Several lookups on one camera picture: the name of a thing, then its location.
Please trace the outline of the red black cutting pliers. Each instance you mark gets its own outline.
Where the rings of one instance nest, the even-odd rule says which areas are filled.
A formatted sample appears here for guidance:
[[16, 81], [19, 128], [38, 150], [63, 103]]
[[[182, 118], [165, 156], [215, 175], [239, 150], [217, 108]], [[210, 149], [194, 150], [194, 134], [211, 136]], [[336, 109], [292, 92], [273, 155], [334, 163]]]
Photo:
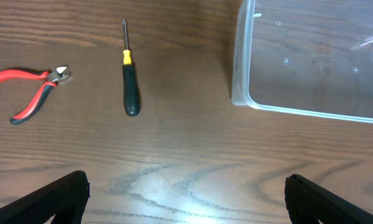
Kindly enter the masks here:
[[17, 115], [10, 119], [10, 123], [18, 125], [26, 122], [32, 118], [44, 105], [50, 92], [57, 86], [58, 82], [65, 80], [70, 76], [70, 72], [66, 72], [67, 65], [62, 65], [54, 70], [30, 70], [26, 68], [10, 68], [0, 71], [0, 83], [11, 79], [25, 79], [25, 80], [42, 80], [43, 84], [38, 89], [33, 99]]

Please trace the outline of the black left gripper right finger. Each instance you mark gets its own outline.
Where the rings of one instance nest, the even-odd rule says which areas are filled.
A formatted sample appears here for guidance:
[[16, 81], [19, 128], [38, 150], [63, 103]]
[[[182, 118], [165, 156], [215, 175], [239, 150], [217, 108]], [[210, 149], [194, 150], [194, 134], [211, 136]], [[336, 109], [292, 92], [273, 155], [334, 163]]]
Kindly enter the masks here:
[[285, 180], [285, 203], [292, 224], [373, 223], [373, 215], [301, 175]]

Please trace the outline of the black yellow screwdriver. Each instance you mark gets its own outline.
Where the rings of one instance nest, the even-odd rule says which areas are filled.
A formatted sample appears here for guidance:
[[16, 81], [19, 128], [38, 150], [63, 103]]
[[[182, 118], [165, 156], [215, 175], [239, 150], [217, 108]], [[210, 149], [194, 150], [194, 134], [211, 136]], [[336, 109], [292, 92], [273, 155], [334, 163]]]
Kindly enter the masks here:
[[141, 98], [136, 79], [135, 67], [131, 57], [131, 50], [128, 40], [128, 28], [126, 20], [122, 20], [125, 49], [123, 51], [123, 104], [125, 112], [128, 116], [137, 116], [141, 109]]

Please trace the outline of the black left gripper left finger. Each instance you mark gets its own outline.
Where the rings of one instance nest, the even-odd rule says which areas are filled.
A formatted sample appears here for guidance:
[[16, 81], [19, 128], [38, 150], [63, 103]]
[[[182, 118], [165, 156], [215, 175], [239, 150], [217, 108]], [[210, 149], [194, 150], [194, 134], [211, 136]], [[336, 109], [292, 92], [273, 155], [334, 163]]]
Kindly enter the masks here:
[[52, 223], [80, 224], [90, 197], [84, 171], [76, 170], [0, 208], [0, 224]]

